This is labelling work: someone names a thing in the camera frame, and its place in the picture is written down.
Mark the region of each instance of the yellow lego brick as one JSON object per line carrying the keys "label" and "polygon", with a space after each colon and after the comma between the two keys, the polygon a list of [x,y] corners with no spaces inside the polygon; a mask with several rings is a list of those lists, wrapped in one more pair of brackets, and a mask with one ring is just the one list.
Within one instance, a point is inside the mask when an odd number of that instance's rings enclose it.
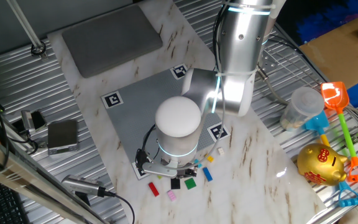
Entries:
{"label": "yellow lego brick", "polygon": [[206,160],[210,161],[210,162],[213,162],[214,161],[214,158],[212,156],[208,156],[208,158],[206,158]]}

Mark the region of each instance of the orange toy shovel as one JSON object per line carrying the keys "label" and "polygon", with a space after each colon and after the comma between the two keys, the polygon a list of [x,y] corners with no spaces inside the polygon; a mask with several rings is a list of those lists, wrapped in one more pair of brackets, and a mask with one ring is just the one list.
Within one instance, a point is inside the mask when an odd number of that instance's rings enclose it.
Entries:
{"label": "orange toy shovel", "polygon": [[354,150],[352,138],[347,128],[345,116],[343,115],[343,109],[349,104],[349,97],[347,95],[345,84],[343,82],[323,83],[321,84],[321,94],[324,98],[326,107],[336,110],[336,113],[338,114],[347,148],[349,149],[352,157],[351,169],[347,180],[349,182],[357,182],[358,175],[352,175],[352,170],[358,167],[358,157],[356,155],[356,150]]}

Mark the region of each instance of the gray mat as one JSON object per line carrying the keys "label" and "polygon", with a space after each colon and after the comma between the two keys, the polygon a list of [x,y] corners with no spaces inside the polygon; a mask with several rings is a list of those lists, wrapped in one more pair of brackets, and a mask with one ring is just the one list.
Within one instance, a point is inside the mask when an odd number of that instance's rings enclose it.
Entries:
{"label": "gray mat", "polygon": [[62,36],[84,78],[162,47],[159,34],[136,5],[86,21]]}
{"label": "gray mat", "polygon": [[[102,96],[108,115],[131,163],[135,162],[136,151],[142,147],[146,132],[155,123],[155,112],[158,106],[170,97],[180,96],[182,75],[174,76],[174,73],[174,71],[166,70]],[[207,115],[198,142],[198,150],[214,143],[207,128],[220,122],[217,114]],[[158,149],[156,139],[157,135],[154,131],[146,145],[146,150],[152,156],[157,153]]]}

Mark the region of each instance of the red chinese characters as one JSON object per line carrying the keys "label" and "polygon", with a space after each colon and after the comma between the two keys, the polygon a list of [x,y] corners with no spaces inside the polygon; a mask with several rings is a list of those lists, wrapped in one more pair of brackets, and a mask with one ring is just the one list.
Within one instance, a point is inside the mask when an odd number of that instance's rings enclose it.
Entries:
{"label": "red chinese characters", "polygon": [[317,158],[320,162],[327,162],[329,156],[329,151],[327,149],[321,149],[320,154],[318,154]]}
{"label": "red chinese characters", "polygon": [[322,178],[320,174],[314,174],[313,172],[305,172],[304,177],[308,180],[312,181],[315,184],[321,184],[326,181],[326,179]]}

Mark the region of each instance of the lego brick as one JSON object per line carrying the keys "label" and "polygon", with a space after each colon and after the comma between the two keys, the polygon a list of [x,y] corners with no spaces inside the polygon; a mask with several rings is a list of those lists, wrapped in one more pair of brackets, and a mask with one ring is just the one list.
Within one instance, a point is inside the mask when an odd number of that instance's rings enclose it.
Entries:
{"label": "lego brick", "polygon": [[223,155],[223,154],[224,154],[223,148],[222,148],[222,147],[219,147],[219,148],[218,148],[218,152],[219,152],[219,155]]}
{"label": "lego brick", "polygon": [[210,161],[210,162],[213,162],[214,161],[214,158],[212,156],[208,156],[208,158],[206,158],[206,160]]}
{"label": "lego brick", "polygon": [[172,190],[169,190],[169,191],[167,192],[167,194],[168,194],[169,199],[171,199],[171,202],[173,202],[174,200],[177,199],[177,197],[176,197],[175,194],[172,192]]}
{"label": "lego brick", "polygon": [[188,190],[192,189],[193,187],[196,187],[196,182],[194,181],[193,178],[185,180],[185,184]]}
{"label": "lego brick", "polygon": [[203,165],[202,165],[201,163],[197,165],[198,168],[200,168],[200,167],[202,167],[202,166],[203,166]]}
{"label": "lego brick", "polygon": [[171,179],[171,189],[180,189],[180,180],[179,179]]}
{"label": "lego brick", "polygon": [[209,170],[208,170],[207,167],[204,167],[204,168],[203,168],[203,171],[204,171],[205,177],[206,177],[206,179],[208,180],[208,182],[211,181],[211,180],[213,180],[213,179],[212,179],[212,176],[211,176],[211,174],[209,173]]}
{"label": "lego brick", "polygon": [[149,183],[150,190],[153,192],[154,196],[157,197],[160,195],[158,190],[155,188],[154,184],[151,182]]}

